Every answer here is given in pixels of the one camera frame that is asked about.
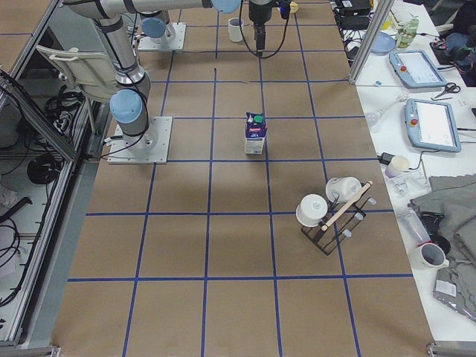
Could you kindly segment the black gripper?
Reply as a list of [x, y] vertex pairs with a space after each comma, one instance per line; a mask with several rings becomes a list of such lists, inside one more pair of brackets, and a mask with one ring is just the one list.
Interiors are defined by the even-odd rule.
[[248, 17], [254, 25], [254, 41], [256, 51], [264, 51], [266, 48], [265, 23], [271, 19], [274, 6], [272, 0], [249, 0]]

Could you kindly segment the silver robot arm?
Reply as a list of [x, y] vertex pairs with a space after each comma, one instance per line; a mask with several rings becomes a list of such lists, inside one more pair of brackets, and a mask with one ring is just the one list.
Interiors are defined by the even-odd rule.
[[116, 72], [116, 81], [124, 89], [146, 83], [145, 89], [139, 89], [145, 96], [149, 94], [150, 79], [140, 67], [132, 50], [123, 13], [157, 13], [168, 10], [190, 8], [215, 8], [222, 13], [233, 13], [241, 8], [243, 1], [64, 1], [76, 14], [91, 19], [96, 27], [100, 41]]
[[176, 31], [170, 22], [167, 10], [141, 15], [141, 21], [143, 34], [155, 43], [166, 44], [176, 37]]

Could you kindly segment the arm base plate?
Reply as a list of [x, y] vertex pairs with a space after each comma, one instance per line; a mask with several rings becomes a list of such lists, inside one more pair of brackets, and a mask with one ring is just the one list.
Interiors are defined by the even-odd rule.
[[148, 18], [142, 23], [142, 34], [138, 37], [138, 50], [142, 52], [181, 51], [184, 47], [186, 24]]
[[166, 164], [170, 136], [173, 126], [173, 117], [155, 116], [149, 119], [149, 129], [142, 139], [127, 149], [127, 146], [135, 143], [127, 135], [124, 138], [114, 140], [110, 149], [113, 152], [106, 157], [110, 164]]

